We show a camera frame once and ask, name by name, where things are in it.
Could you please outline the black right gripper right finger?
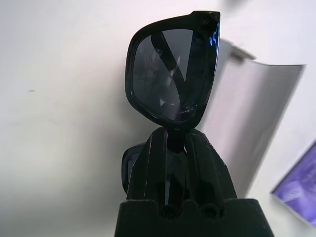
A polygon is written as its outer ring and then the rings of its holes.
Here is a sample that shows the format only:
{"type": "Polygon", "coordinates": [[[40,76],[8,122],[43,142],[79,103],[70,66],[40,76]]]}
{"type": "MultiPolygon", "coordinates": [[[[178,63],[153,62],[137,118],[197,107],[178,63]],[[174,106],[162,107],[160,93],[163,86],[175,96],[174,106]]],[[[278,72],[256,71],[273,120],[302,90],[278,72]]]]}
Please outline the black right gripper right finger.
{"type": "Polygon", "coordinates": [[[192,129],[186,136],[185,148],[190,199],[199,205],[223,205],[237,198],[227,166],[204,133],[192,129]]]}

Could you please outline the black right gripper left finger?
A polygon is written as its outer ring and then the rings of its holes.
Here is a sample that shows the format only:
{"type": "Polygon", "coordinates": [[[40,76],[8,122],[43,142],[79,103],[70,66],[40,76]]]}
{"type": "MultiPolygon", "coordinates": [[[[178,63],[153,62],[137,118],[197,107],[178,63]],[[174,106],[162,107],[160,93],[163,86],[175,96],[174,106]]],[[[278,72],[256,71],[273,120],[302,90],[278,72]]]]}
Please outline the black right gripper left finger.
{"type": "Polygon", "coordinates": [[[127,199],[153,200],[165,205],[167,131],[160,127],[152,132],[133,165],[127,199]]]}

